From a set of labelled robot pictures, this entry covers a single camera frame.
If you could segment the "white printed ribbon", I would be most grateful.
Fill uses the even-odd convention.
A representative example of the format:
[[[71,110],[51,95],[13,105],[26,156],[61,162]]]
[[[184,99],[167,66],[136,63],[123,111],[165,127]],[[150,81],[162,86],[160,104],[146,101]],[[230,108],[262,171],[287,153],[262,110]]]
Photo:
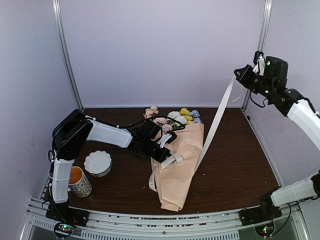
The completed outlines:
[[[224,94],[223,94],[223,97],[221,99],[221,102],[218,106],[218,109],[217,109],[217,112],[213,118],[213,121],[211,123],[211,126],[210,126],[210,129],[208,131],[208,134],[207,134],[207,137],[205,139],[205,142],[204,142],[204,145],[203,145],[203,149],[199,155],[199,158],[196,162],[196,165],[195,165],[195,168],[194,168],[194,172],[195,173],[201,162],[203,161],[210,145],[211,145],[211,142],[213,141],[213,138],[216,134],[216,131],[218,129],[218,126],[222,120],[222,117],[224,115],[224,112],[225,112],[225,109],[227,107],[227,104],[228,104],[228,101],[230,99],[230,95],[231,95],[231,92],[232,92],[232,89],[233,89],[233,85],[234,85],[234,82],[236,80],[236,76],[235,74],[232,76],[232,79],[228,85],[228,87],[226,88]],[[175,154],[172,154],[169,158],[167,158],[163,163],[160,164],[160,169],[165,169],[166,167],[168,167],[170,164],[172,164],[173,162],[177,162],[177,163],[181,163],[183,161],[183,158],[180,154],[178,153],[175,153]]]

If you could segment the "yellow flower stem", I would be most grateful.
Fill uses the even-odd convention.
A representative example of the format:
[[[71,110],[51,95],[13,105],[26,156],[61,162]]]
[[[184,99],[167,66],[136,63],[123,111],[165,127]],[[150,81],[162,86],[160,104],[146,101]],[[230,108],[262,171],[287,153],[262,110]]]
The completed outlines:
[[[188,125],[194,123],[194,118],[190,115],[191,112],[187,108],[181,108],[179,113],[187,120]]]

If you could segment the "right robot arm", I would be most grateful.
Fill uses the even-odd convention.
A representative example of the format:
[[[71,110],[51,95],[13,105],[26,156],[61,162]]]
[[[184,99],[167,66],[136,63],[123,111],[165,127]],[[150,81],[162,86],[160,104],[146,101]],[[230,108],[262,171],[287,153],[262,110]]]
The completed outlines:
[[[284,116],[300,127],[316,147],[320,146],[320,114],[310,99],[294,88],[287,88],[289,64],[280,58],[267,56],[234,70],[235,79],[251,93],[264,96]],[[259,220],[268,220],[276,208],[297,201],[320,197],[320,174],[315,173],[293,184],[267,193],[256,210]]]

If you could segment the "pink and green wrapping paper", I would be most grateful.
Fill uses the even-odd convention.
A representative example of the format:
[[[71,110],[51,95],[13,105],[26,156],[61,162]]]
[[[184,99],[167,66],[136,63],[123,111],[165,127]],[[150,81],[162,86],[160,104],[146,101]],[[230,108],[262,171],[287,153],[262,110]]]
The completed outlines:
[[[165,168],[151,159],[149,188],[157,192],[161,209],[173,212],[183,209],[196,164],[203,150],[204,129],[204,124],[193,123],[177,131],[177,138],[165,147],[171,154],[179,157]]]

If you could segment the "blue flower stem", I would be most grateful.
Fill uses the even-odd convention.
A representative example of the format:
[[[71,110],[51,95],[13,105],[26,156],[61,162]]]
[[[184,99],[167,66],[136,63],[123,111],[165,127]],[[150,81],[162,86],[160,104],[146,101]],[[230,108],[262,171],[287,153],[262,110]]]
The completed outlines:
[[[200,118],[200,113],[197,110],[192,110],[189,113],[189,116],[192,117],[192,121],[194,124],[200,124],[202,123],[201,118]]]

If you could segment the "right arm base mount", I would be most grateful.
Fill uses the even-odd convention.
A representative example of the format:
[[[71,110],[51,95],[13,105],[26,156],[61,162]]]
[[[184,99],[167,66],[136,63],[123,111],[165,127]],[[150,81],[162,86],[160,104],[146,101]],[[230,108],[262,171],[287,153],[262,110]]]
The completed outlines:
[[[272,210],[265,210],[260,206],[243,208],[238,214],[243,227],[253,225],[255,233],[264,238],[271,237],[275,233],[275,219],[282,216],[282,212],[278,207]]]

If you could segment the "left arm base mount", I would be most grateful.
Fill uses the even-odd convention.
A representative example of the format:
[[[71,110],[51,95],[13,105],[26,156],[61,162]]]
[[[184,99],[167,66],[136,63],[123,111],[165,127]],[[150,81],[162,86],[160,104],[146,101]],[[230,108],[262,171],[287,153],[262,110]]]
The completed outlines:
[[[67,216],[62,216],[56,209],[49,208],[45,216],[55,220],[53,233],[61,239],[70,237],[77,227],[85,227],[89,219],[89,212],[75,208],[69,208]]]

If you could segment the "peach blossom stem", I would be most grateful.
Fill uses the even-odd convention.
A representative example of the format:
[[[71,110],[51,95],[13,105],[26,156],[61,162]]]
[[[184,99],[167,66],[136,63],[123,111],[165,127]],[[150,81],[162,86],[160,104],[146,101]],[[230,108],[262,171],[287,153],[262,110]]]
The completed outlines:
[[[156,106],[151,106],[145,109],[143,116],[145,119],[150,119],[150,118],[153,118],[158,113],[159,113],[158,108]]]

